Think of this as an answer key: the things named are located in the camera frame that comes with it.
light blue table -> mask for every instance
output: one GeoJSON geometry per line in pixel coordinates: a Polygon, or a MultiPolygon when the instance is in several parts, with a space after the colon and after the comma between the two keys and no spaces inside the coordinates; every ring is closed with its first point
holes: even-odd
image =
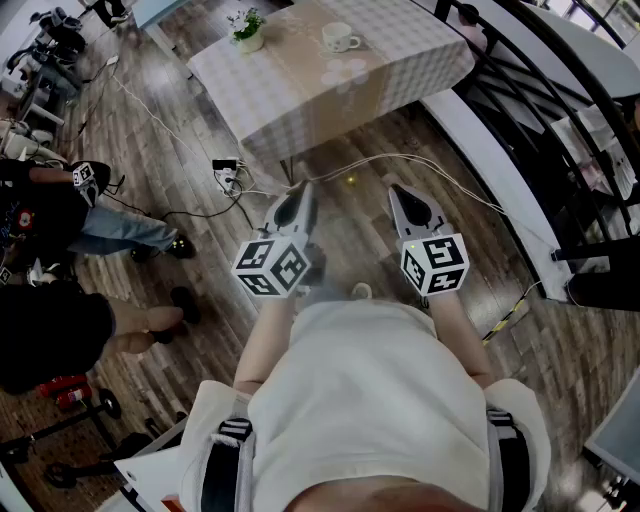
{"type": "Polygon", "coordinates": [[[189,3],[191,0],[138,0],[133,4],[133,16],[136,25],[144,30],[155,41],[158,47],[169,57],[180,73],[187,79],[193,76],[189,68],[173,53],[176,45],[158,26],[163,19],[172,14],[176,9],[189,3]]]}

green plant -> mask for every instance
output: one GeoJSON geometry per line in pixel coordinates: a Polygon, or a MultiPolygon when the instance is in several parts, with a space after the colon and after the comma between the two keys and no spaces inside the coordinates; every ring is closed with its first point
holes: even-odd
{"type": "Polygon", "coordinates": [[[248,11],[238,11],[237,16],[227,16],[231,23],[231,41],[236,43],[243,39],[248,39],[254,35],[267,20],[258,14],[258,9],[252,7],[248,11]]]}

white flower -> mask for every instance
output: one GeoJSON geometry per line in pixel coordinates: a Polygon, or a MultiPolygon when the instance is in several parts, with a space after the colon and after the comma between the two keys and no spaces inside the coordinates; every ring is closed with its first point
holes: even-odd
{"type": "Polygon", "coordinates": [[[245,20],[241,19],[234,21],[231,26],[233,27],[234,32],[242,32],[249,26],[249,24],[245,20]]]}
{"type": "Polygon", "coordinates": [[[346,63],[340,59],[332,59],[327,62],[328,71],[320,81],[324,85],[337,86],[338,94],[344,94],[351,88],[351,84],[361,85],[369,80],[366,67],[367,63],[362,59],[351,59],[346,63]]]}

flower pot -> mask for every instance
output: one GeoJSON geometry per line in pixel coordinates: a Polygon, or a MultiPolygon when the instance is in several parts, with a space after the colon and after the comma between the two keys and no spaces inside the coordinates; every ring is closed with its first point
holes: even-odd
{"type": "Polygon", "coordinates": [[[247,37],[246,39],[241,39],[238,41],[238,50],[242,53],[253,53],[257,52],[262,45],[264,44],[264,38],[262,37],[262,33],[258,30],[251,37],[247,37]]]}

white box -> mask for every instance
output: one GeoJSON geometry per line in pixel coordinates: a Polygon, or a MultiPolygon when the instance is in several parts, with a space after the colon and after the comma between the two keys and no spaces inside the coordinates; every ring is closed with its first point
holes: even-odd
{"type": "Polygon", "coordinates": [[[469,270],[462,235],[456,233],[405,242],[401,267],[423,297],[459,289],[469,270]]]}
{"type": "Polygon", "coordinates": [[[254,297],[288,297],[310,268],[304,250],[281,236],[245,242],[232,273],[254,297]]]}

